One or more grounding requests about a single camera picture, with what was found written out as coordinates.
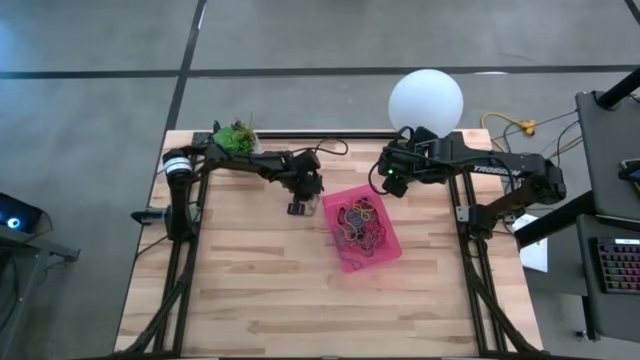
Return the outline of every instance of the colorful rubber bands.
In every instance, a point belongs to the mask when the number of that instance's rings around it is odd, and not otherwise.
[[[354,269],[362,268],[358,256],[373,258],[376,249],[384,245],[386,229],[380,223],[373,202],[367,197],[354,200],[351,204],[339,205],[333,236],[342,260],[350,263]]]

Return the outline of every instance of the white globe light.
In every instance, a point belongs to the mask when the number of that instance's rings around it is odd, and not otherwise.
[[[443,138],[460,122],[463,105],[462,91],[451,76],[438,70],[418,70],[393,88],[389,119],[396,130],[422,126]]]

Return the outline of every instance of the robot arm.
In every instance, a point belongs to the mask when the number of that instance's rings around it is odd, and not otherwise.
[[[463,172],[509,176],[512,183],[521,179],[520,187],[490,204],[457,209],[472,235],[484,239],[491,238],[500,219],[521,215],[534,203],[554,204],[566,196],[562,170],[541,155],[470,149],[459,133],[439,139],[419,127],[408,140],[397,136],[389,142],[377,165],[378,173],[386,177],[382,188],[396,197],[404,196],[410,182],[444,184]]]
[[[200,169],[194,169],[190,155],[204,155]],[[205,146],[185,146],[172,149],[162,156],[171,193],[171,206],[165,214],[165,225],[170,240],[186,241],[196,236],[194,219],[189,208],[191,184],[199,180],[198,173],[216,169],[230,169],[258,174],[269,182],[279,181],[293,193],[287,213],[304,215],[305,205],[322,192],[322,176],[317,172],[320,161],[306,149],[298,155],[290,151],[267,151],[262,154],[228,152],[215,143]]]

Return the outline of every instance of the keyboard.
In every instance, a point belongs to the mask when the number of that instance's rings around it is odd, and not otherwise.
[[[640,294],[640,239],[599,237],[595,238],[595,244],[602,290]]]

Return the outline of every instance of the pink plastic basket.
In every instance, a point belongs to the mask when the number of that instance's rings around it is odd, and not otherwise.
[[[324,196],[322,205],[344,272],[402,255],[382,199],[369,185]]]

